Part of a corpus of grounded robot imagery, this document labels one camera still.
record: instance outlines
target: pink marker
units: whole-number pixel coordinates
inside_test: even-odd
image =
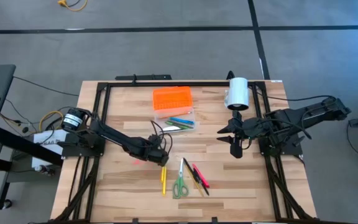
[[[201,174],[201,172],[198,170],[198,168],[196,167],[195,164],[191,164],[194,168],[194,170],[197,172],[197,174],[199,175],[199,177],[201,178],[201,181],[203,182],[203,184],[205,185],[206,188],[209,188],[209,184],[208,182],[205,180],[205,178],[203,177],[203,175]]]

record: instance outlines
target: white cylinder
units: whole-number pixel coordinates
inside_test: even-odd
[[[226,90],[224,105],[230,110],[248,109],[248,80],[246,78],[230,79],[230,89]]]

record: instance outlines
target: table leg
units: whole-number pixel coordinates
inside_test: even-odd
[[[0,189],[0,210],[4,207],[4,202],[5,202],[5,199],[6,199],[7,191],[9,189],[10,184],[11,184],[9,182],[6,182],[8,175],[9,175],[9,173],[5,174],[4,181],[3,181],[3,184],[2,184],[1,189]]]
[[[61,155],[52,152],[39,144],[32,143],[20,136],[0,128],[0,143],[17,151],[27,153],[43,161],[50,162],[57,166],[63,165]]]

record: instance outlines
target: white label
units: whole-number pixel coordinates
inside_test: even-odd
[[[63,122],[67,122],[67,123],[72,124],[72,125],[74,125],[74,126],[76,126],[76,127],[78,127],[78,125],[79,125],[78,122],[73,121],[72,119],[68,119],[68,118],[65,118],[65,119],[63,120]]]
[[[75,120],[76,122],[78,122],[80,124],[82,123],[82,120],[79,117],[76,117],[76,116],[71,115],[71,114],[66,114],[66,118],[70,118],[72,120]]]

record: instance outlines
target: blue marker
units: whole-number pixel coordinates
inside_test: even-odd
[[[183,124],[194,124],[193,121],[188,121],[188,120],[184,120],[184,119],[179,119],[179,118],[169,118],[171,121],[176,121],[176,122],[181,122]]]

